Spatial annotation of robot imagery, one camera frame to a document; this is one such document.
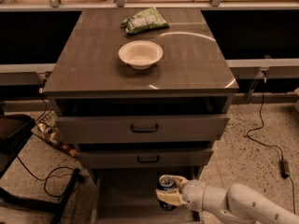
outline drawer handle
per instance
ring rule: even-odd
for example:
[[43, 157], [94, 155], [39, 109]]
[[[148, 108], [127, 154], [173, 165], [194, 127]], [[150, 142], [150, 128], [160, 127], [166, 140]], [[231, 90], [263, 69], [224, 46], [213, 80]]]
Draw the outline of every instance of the drawer handle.
[[142, 158], [140, 158], [139, 156], [137, 156], [137, 161], [138, 162], [140, 162], [140, 163], [156, 163], [156, 162], [158, 162], [159, 161], [159, 156], [157, 155], [156, 156], [156, 159], [154, 159], [154, 160], [151, 160], [151, 161], [149, 161], [149, 160], [143, 160], [142, 161]]
[[138, 129], [134, 126], [134, 124], [131, 124], [131, 131], [133, 133], [156, 133], [158, 131], [158, 124], [155, 125], [155, 127], [150, 129]]

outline floor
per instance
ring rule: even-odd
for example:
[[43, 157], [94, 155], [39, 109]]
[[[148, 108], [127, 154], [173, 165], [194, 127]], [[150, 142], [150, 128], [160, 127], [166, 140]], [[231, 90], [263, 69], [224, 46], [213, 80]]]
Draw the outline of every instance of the floor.
[[[261, 96], [256, 96], [255, 99], [252, 104], [245, 103], [240, 97], [235, 99], [228, 112], [230, 121], [221, 140], [216, 142], [211, 160], [205, 166], [200, 179], [205, 180], [209, 185], [226, 189], [234, 182], [243, 183], [293, 212], [292, 182], [289, 178], [281, 178], [278, 149], [261, 146], [246, 136], [249, 129], [261, 125], [259, 116]], [[273, 99], [268, 103], [267, 99], [268, 97], [265, 97], [262, 109], [264, 127], [260, 131], [251, 133], [251, 136], [267, 145], [277, 145], [282, 148], [284, 158], [290, 165], [294, 183], [294, 202], [296, 211], [299, 213], [299, 112], [294, 108], [294, 103], [273, 103]], [[7, 114], [27, 113], [37, 118], [42, 113], [42, 106], [35, 102], [8, 102], [5, 111]], [[61, 223], [90, 223], [95, 185], [88, 172], [76, 159], [46, 145], [34, 135], [19, 157], [27, 168], [40, 178], [47, 176], [56, 167], [81, 169], [85, 177], [84, 183], [76, 186], [64, 210]], [[69, 173], [68, 169], [63, 169], [59, 175]], [[67, 181], [67, 176], [52, 178], [47, 184], [47, 190], [59, 194]], [[31, 177], [17, 160], [0, 180], [0, 186], [13, 194], [57, 201], [45, 193], [43, 182]], [[220, 224], [208, 213], [203, 213], [201, 217], [205, 223]], [[51, 214], [0, 205], [1, 224], [43, 224], [50, 223], [50, 220]]]

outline drawer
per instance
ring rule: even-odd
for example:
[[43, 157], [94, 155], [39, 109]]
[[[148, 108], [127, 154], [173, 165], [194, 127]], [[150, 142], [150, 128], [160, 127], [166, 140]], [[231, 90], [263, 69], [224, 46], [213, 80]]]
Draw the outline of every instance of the drawer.
[[161, 175], [192, 179], [188, 169], [113, 169], [97, 173], [92, 224], [204, 224], [198, 220], [198, 213], [183, 206], [165, 212], [155, 194]]
[[206, 165], [212, 148], [78, 152], [86, 169], [148, 168]]
[[221, 138], [229, 118], [224, 115], [59, 117], [65, 142], [139, 143], [215, 141]]

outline cabinet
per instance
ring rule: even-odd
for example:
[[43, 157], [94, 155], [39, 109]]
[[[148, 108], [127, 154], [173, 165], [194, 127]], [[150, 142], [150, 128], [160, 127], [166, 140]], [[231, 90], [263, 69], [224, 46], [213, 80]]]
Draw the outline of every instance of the cabinet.
[[[160, 209], [156, 181], [200, 175], [238, 89], [200, 9], [159, 8], [170, 28], [129, 36], [120, 24], [141, 9], [83, 9], [45, 87], [98, 187], [94, 223], [195, 221]], [[118, 50], [135, 40], [159, 44], [163, 58], [147, 70], [122, 63]]]

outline electrical cord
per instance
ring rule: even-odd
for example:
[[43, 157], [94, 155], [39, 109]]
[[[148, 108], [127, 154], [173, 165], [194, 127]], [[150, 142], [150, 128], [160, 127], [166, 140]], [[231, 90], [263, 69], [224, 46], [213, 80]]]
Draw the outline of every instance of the electrical cord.
[[44, 100], [44, 98], [42, 96], [40, 97], [40, 99], [45, 104], [45, 107], [44, 107], [43, 113], [36, 119], [36, 123], [38, 123], [39, 120], [46, 114], [47, 107], [48, 107], [47, 102], [45, 102], [45, 100]]
[[37, 177], [36, 175], [34, 175], [28, 168], [27, 166], [23, 163], [23, 161], [20, 159], [19, 156], [17, 156], [17, 159], [20, 161], [21, 165], [26, 169], [26, 171], [32, 176], [34, 177], [36, 180], [38, 181], [42, 181], [44, 182], [44, 191], [50, 196], [50, 197], [54, 197], [54, 198], [61, 198], [64, 194], [62, 193], [61, 195], [56, 195], [56, 194], [51, 194], [50, 192], [48, 192], [47, 190], [47, 183], [49, 181], [50, 178], [53, 178], [53, 177], [57, 177], [57, 178], [62, 178], [64, 176], [67, 176], [67, 175], [72, 175], [72, 174], [65, 174], [65, 175], [53, 175], [53, 173], [57, 170], [60, 170], [60, 169], [69, 169], [71, 171], [74, 171], [73, 168], [70, 168], [70, 167], [66, 167], [66, 166], [61, 166], [61, 167], [57, 167], [57, 168], [54, 168], [52, 171], [50, 171], [50, 173], [48, 174], [48, 176], [46, 178], [39, 178]]
[[[264, 74], [264, 83], [265, 83], [265, 81], [266, 81], [266, 73], [265, 72], [262, 72], [262, 73]], [[262, 146], [264, 146], [264, 147], [278, 148], [279, 149], [280, 154], [281, 154], [281, 160], [280, 160], [279, 164], [282, 163], [282, 165], [280, 165], [282, 176], [283, 176], [283, 178], [289, 178], [291, 180], [291, 182], [292, 182], [292, 208], [293, 208], [293, 212], [296, 214], [295, 185], [294, 185], [294, 183], [292, 181], [292, 178], [291, 178], [291, 174], [290, 174], [290, 170], [289, 170], [289, 165], [288, 165], [287, 161], [284, 159], [282, 148], [279, 147], [279, 146], [276, 146], [276, 145], [267, 145], [267, 144], [265, 144], [265, 143], [263, 143], [263, 142], [255, 139], [255, 138], [252, 138], [249, 135], [251, 132], [261, 130], [263, 128], [263, 126], [264, 126], [263, 116], [262, 116], [263, 104], [264, 104], [264, 95], [263, 95], [263, 86], [262, 86], [262, 104], [261, 104], [260, 111], [259, 111], [260, 120], [261, 120], [262, 125], [260, 127], [253, 128], [253, 129], [247, 131], [247, 138], [250, 139], [250, 140], [252, 140], [252, 141], [254, 141], [254, 142], [256, 142], [256, 143], [258, 143], [258, 144], [260, 144], [260, 145], [262, 145]]]
[[260, 145], [262, 145], [262, 146], [270, 147], [270, 148], [273, 148], [273, 147], [278, 148], [279, 151], [280, 151], [280, 154], [281, 154], [281, 159], [284, 160], [283, 151], [282, 151], [282, 148], [281, 148], [281, 147], [279, 147], [279, 146], [271, 146], [271, 145], [267, 145], [267, 144], [265, 144], [265, 143], [263, 143], [263, 142], [261, 142], [261, 141], [255, 139], [255, 138], [252, 138], [252, 137], [249, 135], [251, 132], [261, 130], [261, 129], [263, 128], [263, 126], [264, 126], [263, 117], [262, 117], [263, 104], [264, 104], [264, 95], [263, 95], [263, 91], [262, 91], [262, 104], [261, 104], [260, 111], [259, 111], [260, 120], [261, 120], [262, 125], [261, 125], [260, 127], [257, 127], [257, 128], [254, 128], [254, 129], [249, 130], [249, 131], [247, 132], [246, 136], [247, 136], [248, 139], [250, 139], [250, 140], [252, 140], [252, 141], [254, 141], [254, 142], [256, 142], [256, 143], [258, 143], [258, 144], [260, 144]]

